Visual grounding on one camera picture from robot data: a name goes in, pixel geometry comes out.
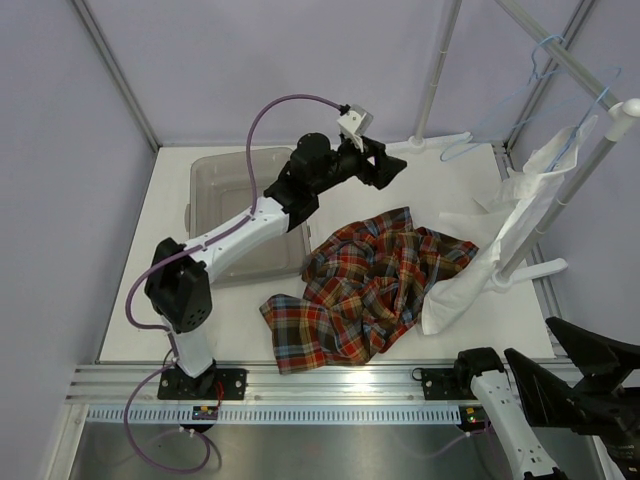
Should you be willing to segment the light blue wire hanger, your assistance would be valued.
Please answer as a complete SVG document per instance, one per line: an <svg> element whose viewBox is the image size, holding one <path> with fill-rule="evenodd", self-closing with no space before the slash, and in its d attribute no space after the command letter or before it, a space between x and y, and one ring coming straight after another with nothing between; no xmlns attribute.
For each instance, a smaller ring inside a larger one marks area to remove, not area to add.
<svg viewBox="0 0 640 480"><path fill-rule="evenodd" d="M497 102L490 110L488 110L484 116L476 123L476 125L470 130L469 133L465 133L460 140L454 141L450 146L447 146L440 154L440 160L442 162L449 162L453 159L457 159L466 155L476 149L480 143L488 143L490 140L506 139L512 130L519 126L517 120L508 123L506 120L506 110L516 100L524 97L526 93L530 93L535 82L539 79L544 79L545 75L541 73L542 67L540 66L539 52L545 50L547 47L559 46L563 47L562 42L564 39L561 35L548 35L540 40L530 53L531 70L529 76L525 82L512 93ZM623 68L621 66L607 66L600 68L593 75L598 83L595 88L595 93L591 94L592 100L588 107L593 103L599 93L607 86L610 85L609 93L604 97L599 105L596 106L592 115L594 115L598 108L605 109L604 100L612 92L612 87L618 82L619 77L622 75ZM552 81L557 78L569 77L570 68L568 66L559 68L552 72ZM557 110L564 109L566 106L577 103L580 101L581 94L573 94L565 98L564 100L557 101L550 107L543 108L541 112L536 113L533 116L533 123L541 121L543 118L550 116Z"/></svg>

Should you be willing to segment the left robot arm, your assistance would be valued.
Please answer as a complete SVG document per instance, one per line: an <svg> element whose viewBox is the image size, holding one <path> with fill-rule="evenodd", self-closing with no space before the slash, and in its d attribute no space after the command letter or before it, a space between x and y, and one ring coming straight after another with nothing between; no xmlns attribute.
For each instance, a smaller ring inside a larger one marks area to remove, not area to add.
<svg viewBox="0 0 640 480"><path fill-rule="evenodd" d="M178 243L163 240L154 252L144 293L166 325L174 363L161 374L163 400L219 400L225 387L243 388L238 369L219 370L203 324L213 311L211 284L232 263L285 235L319 207L319 196L355 177L384 189L407 166L386 146L344 138L337 148L320 133L301 137L277 179L256 204L215 229Z"/></svg>

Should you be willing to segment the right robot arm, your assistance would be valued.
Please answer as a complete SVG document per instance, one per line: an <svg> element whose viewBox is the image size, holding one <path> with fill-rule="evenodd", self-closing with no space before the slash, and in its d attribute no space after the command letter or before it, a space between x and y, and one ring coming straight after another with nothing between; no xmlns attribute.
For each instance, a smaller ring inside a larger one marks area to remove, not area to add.
<svg viewBox="0 0 640 480"><path fill-rule="evenodd" d="M639 390L624 381L639 368L636 345L590 332L558 317L546 321L582 374L574 386L519 351L462 351L454 388L485 410L515 479L563 479L534 430L565 428L595 436L626 479L639 476Z"/></svg>

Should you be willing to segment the red plaid shirt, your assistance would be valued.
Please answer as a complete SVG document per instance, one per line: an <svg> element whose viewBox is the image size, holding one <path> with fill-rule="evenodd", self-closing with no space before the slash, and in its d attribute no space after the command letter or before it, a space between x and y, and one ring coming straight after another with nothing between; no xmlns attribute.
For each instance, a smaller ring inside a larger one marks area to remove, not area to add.
<svg viewBox="0 0 640 480"><path fill-rule="evenodd" d="M386 352L416 325L425 295L477 252L414 226L407 207L336 230L312 252L302 296L277 294L260 308L280 374L362 366Z"/></svg>

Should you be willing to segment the white shirt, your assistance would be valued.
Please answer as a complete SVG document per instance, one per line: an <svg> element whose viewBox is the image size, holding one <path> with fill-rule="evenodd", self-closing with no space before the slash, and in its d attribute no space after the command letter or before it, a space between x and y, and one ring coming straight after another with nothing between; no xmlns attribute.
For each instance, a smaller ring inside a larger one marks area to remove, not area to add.
<svg viewBox="0 0 640 480"><path fill-rule="evenodd" d="M573 126L559 130L544 146L533 151L520 171L511 169L495 193L480 197L477 202L483 213L439 215L446 235L473 242L478 252L462 272L450 280L437 282L426 294L420 320L425 335L436 335L461 318L487 282L513 257L550 208L565 175L576 168L579 149L597 120L592 115L583 125L577 142L553 172L544 170L568 139Z"/></svg>

